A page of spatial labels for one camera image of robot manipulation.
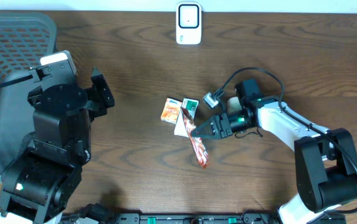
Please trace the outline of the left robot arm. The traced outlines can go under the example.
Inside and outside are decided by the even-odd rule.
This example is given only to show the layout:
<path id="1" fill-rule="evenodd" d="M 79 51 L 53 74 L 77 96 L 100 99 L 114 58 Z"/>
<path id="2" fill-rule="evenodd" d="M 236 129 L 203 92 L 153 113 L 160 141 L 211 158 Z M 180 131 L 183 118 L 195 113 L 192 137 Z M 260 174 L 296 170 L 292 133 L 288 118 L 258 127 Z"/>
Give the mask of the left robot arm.
<path id="1" fill-rule="evenodd" d="M 0 223 L 58 223 L 91 159 L 90 124 L 115 100 L 101 72 L 92 86 L 41 86 L 28 93 L 34 132 L 22 140 L 18 156 L 4 170 Z"/>

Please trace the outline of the orange snack bar wrapper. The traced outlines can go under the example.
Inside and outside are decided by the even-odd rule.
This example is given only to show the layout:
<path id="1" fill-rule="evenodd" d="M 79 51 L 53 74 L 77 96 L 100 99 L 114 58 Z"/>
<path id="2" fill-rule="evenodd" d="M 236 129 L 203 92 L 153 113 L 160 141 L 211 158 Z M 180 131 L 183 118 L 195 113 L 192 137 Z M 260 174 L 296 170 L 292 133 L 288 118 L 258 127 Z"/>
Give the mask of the orange snack bar wrapper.
<path id="1" fill-rule="evenodd" d="M 193 151 L 196 155 L 198 164 L 205 169 L 209 165 L 209 155 L 207 153 L 206 147 L 202 142 L 201 138 L 195 138 L 191 136 L 191 131 L 196 128 L 192 116 L 189 111 L 185 108 L 181 108 L 183 115 L 183 122 L 188 138 L 191 142 Z"/>

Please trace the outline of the white green carton box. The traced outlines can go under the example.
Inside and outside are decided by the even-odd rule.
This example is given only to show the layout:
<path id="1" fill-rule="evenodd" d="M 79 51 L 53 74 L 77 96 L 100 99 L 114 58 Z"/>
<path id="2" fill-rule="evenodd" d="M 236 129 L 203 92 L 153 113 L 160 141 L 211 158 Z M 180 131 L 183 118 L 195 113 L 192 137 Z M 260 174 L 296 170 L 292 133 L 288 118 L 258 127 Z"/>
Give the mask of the white green carton box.
<path id="1" fill-rule="evenodd" d="M 189 137 L 189 134 L 195 128 L 193 119 L 195 117 L 198 104 L 198 100 L 190 98 L 185 98 L 183 100 L 174 129 L 174 135 L 186 138 Z"/>

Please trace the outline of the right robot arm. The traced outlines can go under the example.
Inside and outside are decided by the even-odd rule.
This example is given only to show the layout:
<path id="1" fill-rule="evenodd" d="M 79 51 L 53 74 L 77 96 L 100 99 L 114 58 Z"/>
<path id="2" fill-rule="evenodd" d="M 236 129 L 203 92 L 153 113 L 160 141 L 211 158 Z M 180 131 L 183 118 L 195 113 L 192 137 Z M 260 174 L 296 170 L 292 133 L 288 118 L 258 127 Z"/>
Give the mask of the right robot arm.
<path id="1" fill-rule="evenodd" d="M 202 139 L 224 139 L 248 129 L 274 134 L 295 154 L 297 194 L 276 212 L 242 214 L 243 223 L 345 223 L 339 207 L 357 199 L 357 153 L 344 128 L 330 130 L 264 96 L 255 80 L 235 86 L 240 109 L 216 114 L 191 131 Z"/>

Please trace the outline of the green lidded white jar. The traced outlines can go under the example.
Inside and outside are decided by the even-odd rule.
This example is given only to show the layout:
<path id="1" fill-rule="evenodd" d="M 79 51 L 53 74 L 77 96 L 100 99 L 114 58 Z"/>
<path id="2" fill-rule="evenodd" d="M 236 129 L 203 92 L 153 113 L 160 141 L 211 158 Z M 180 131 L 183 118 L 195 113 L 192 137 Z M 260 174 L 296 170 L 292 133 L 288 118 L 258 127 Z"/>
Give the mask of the green lidded white jar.
<path id="1" fill-rule="evenodd" d="M 227 101 L 227 114 L 238 113 L 242 110 L 239 98 L 237 96 L 229 98 Z"/>

